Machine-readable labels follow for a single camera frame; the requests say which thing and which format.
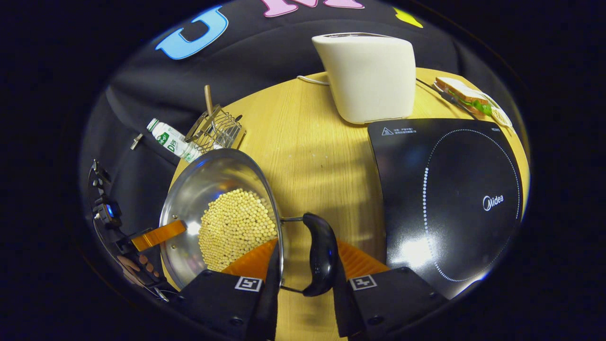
pink letter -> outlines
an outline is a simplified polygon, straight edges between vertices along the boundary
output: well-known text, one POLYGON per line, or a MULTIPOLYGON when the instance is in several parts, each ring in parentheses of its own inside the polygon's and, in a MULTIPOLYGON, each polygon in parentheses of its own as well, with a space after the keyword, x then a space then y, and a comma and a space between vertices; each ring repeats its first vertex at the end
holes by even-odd
MULTIPOLYGON (((267 6, 267 11, 263 13, 268 18, 294 12, 297 5, 289 5, 284 0, 261 0, 267 6)), ((307 7, 316 7, 318 0, 293 0, 307 7)))
POLYGON ((343 7, 343 8, 364 8, 364 5, 355 2, 354 0, 325 0, 324 4, 330 7, 343 7))

black induction cooktop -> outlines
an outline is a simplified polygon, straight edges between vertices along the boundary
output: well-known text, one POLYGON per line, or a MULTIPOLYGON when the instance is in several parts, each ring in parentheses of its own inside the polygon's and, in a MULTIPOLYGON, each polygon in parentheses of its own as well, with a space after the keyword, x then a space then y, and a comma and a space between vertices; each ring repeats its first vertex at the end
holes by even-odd
POLYGON ((501 128, 459 119, 371 123, 387 265, 448 298, 482 279, 522 218, 519 169, 501 128))

orange strap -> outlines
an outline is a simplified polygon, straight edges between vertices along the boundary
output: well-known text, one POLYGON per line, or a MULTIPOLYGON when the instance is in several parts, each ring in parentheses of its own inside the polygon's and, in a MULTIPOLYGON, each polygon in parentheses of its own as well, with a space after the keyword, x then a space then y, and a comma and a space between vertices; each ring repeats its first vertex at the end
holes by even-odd
POLYGON ((137 250, 143 251, 183 232, 185 232, 185 224, 183 224, 182 220, 175 220, 168 225, 135 237, 131 241, 137 250))
MULTIPOLYGON (((272 239, 252 249, 221 272, 265 281, 269 259, 277 240, 277 238, 272 239)), ((337 247, 347 279, 391 270, 387 265, 344 241, 337 239, 337 247)))

wooden table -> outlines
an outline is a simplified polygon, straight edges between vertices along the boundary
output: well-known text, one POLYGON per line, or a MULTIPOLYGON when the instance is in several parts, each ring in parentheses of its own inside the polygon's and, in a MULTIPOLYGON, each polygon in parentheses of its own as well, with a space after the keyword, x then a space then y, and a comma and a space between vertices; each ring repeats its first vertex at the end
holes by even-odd
MULTIPOLYGON (((459 79, 477 89, 463 77, 417 68, 417 77, 426 83, 433 83, 436 76, 459 79)), ((308 77, 328 81, 325 72, 308 77)), ((293 79, 231 103, 224 110, 243 116, 240 122, 247 134, 239 149, 263 170, 281 216, 318 214, 331 224, 337 238, 385 262, 381 185, 367 125, 343 120, 328 86, 293 79)), ((415 118, 471 119, 418 82, 413 114, 408 119, 415 118)), ((518 162, 525 210, 530 183, 528 161, 518 136, 510 129, 503 128, 503 132, 518 162)), ((181 160, 173 183, 187 165, 181 160)), ((309 232, 302 223, 289 223, 283 231, 289 241, 285 284, 303 289, 311 283, 309 232)), ((276 340, 339 338, 332 291, 303 297, 282 290, 278 302, 276 340)))

blue letter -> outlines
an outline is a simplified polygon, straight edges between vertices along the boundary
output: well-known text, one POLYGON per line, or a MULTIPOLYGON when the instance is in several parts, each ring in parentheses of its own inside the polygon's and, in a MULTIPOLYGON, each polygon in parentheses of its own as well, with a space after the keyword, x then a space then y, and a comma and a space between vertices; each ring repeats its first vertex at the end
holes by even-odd
POLYGON ((208 26, 208 32, 206 32, 200 38, 194 41, 187 41, 181 35, 183 29, 178 29, 168 37, 164 38, 156 50, 162 49, 167 56, 173 59, 187 58, 194 53, 207 47, 211 42, 215 41, 220 35, 225 32, 227 28, 227 18, 223 14, 219 13, 221 6, 216 6, 200 14, 196 19, 191 22, 202 21, 208 26))

